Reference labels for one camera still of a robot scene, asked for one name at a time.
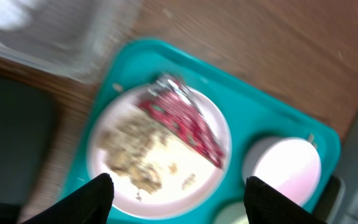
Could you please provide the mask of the light green bowl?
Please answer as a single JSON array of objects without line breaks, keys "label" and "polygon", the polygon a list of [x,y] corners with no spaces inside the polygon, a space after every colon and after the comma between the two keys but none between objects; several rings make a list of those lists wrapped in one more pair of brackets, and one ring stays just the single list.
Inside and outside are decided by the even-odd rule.
[{"label": "light green bowl", "polygon": [[244,203],[233,202],[220,209],[213,224],[249,224]]}]

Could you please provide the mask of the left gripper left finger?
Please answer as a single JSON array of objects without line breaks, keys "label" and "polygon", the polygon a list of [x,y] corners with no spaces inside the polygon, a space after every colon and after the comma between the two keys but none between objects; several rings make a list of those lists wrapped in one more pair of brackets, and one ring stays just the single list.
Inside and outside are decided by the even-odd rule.
[{"label": "left gripper left finger", "polygon": [[114,199],[114,184],[103,173],[23,224],[106,224]]}]

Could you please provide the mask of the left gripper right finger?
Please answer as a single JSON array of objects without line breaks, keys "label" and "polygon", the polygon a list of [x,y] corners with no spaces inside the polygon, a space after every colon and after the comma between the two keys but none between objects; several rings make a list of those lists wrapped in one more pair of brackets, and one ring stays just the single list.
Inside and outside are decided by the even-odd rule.
[{"label": "left gripper right finger", "polygon": [[250,224],[325,224],[255,176],[246,180],[244,206]]}]

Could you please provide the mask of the red snack wrapper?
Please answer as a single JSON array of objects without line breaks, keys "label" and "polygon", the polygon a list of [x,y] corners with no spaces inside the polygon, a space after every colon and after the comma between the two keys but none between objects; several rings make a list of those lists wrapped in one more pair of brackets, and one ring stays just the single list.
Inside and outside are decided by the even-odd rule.
[{"label": "red snack wrapper", "polygon": [[192,92],[179,77],[162,73],[139,98],[137,107],[215,167],[223,168],[223,149]]}]

